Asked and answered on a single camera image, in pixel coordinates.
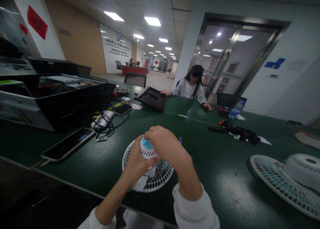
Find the phone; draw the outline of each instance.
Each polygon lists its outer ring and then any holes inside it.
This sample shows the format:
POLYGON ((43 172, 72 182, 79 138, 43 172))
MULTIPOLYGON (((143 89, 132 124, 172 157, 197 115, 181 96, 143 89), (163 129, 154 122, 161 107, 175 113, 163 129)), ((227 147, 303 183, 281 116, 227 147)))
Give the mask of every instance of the phone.
POLYGON ((66 158, 71 152, 86 142, 94 134, 93 130, 81 128, 67 138, 63 139, 53 147, 41 154, 41 157, 50 161, 60 161, 66 158))
POLYGON ((129 110, 132 109, 132 106, 129 104, 123 104, 122 106, 114 107, 113 112, 116 113, 118 116, 123 116, 129 110))

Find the power strip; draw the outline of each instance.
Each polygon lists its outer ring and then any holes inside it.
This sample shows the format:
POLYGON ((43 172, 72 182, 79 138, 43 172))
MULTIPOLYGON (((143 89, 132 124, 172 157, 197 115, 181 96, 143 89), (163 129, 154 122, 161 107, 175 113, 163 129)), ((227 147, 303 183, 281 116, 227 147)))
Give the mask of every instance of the power strip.
POLYGON ((101 118, 101 114, 100 114, 99 117, 96 118, 94 122, 91 123, 91 128, 99 129, 99 128, 105 128, 107 126, 109 119, 110 120, 112 119, 114 112, 105 110, 103 113, 104 113, 103 114, 104 119, 100 119, 101 118))

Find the fan grille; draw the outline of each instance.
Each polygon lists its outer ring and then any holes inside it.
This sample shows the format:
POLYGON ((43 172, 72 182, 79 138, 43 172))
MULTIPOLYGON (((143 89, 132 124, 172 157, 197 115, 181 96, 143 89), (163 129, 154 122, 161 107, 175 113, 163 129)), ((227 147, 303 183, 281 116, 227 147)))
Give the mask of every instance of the fan grille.
MULTIPOLYGON (((124 152, 122 159, 122 170, 124 170, 128 162, 133 147, 133 143, 134 141, 127 147, 126 151, 124 152)), ((162 160, 162 166, 161 163, 158 163, 157 170, 160 170, 160 173, 158 173, 153 180, 147 182, 147 184, 141 192, 156 191, 157 189, 163 187, 169 181, 170 177, 173 174, 173 167, 165 160, 162 160)))
POLYGON ((282 199, 304 214, 320 220, 320 208, 309 196, 309 191, 293 181, 282 164, 270 157, 254 155, 251 165, 258 176, 282 199))

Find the person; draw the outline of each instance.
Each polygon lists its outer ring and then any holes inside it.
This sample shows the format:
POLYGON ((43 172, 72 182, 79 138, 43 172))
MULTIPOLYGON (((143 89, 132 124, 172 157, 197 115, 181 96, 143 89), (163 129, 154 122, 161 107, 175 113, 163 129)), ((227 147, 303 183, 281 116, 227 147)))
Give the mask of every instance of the person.
POLYGON ((132 63, 133 63, 133 58, 130 59, 130 61, 129 61, 129 66, 133 66, 132 63))
POLYGON ((180 81, 175 89, 172 91, 160 91, 160 94, 180 95, 182 97, 196 99, 201 105, 212 110, 212 107, 208 104, 203 93, 202 86, 202 74, 204 69, 201 65, 194 65, 186 77, 180 81))
MULTIPOLYGON (((139 136, 130 153, 127 165, 119 180, 101 204, 94 208, 88 218, 78 229, 114 229, 115 214, 128 189, 137 182, 146 170, 159 158, 145 160, 140 151, 139 136)), ((173 188, 174 214, 180 229, 216 229, 220 228, 219 218, 214 212, 210 198, 205 192, 196 171, 192 158, 183 148, 175 135, 161 126, 151 127, 144 134, 150 139, 159 157, 170 163, 178 174, 178 184, 173 188)), ((136 212, 126 210, 123 215, 126 228, 163 228, 159 221, 143 217, 136 212)))

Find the metal bowl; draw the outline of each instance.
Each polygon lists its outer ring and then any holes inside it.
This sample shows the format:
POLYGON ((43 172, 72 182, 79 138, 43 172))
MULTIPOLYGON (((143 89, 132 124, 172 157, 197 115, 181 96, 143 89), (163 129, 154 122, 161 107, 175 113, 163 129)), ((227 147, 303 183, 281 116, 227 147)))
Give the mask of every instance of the metal bowl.
POLYGON ((128 88, 121 88, 121 87, 115 88, 114 91, 121 96, 127 96, 130 92, 128 88))

